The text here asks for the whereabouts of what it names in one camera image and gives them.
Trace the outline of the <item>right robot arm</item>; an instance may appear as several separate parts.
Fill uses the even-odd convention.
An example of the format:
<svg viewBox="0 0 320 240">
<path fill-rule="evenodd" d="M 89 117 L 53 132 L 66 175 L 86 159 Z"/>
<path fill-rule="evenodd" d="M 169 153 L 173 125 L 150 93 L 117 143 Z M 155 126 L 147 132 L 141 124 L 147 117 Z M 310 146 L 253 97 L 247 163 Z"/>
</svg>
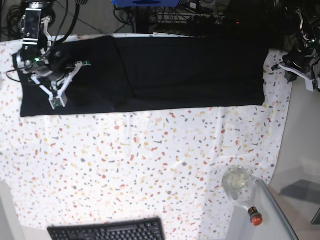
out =
<svg viewBox="0 0 320 240">
<path fill-rule="evenodd" d="M 48 95 L 52 109 L 65 107 L 66 90 L 80 69 L 90 63 L 69 63 L 70 54 L 57 48 L 71 35 L 78 21 L 80 7 L 85 0 L 75 2 L 75 14 L 68 32 L 61 38 L 52 37 L 49 25 L 55 21 L 52 0 L 28 0 L 21 19 L 22 48 L 16 54 L 16 71 L 30 75 L 31 86 L 37 86 Z"/>
</svg>

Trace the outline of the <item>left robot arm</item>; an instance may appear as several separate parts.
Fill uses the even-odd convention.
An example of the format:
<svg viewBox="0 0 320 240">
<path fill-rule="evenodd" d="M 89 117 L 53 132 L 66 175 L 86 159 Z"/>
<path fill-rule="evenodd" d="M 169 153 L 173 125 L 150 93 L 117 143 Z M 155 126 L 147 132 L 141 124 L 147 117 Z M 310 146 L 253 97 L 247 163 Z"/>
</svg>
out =
<svg viewBox="0 0 320 240">
<path fill-rule="evenodd" d="M 305 88 L 320 90 L 320 13 L 318 0 L 285 0 L 286 18 L 294 30 L 295 45 L 272 70 L 284 70 L 288 82 L 301 78 Z"/>
</svg>

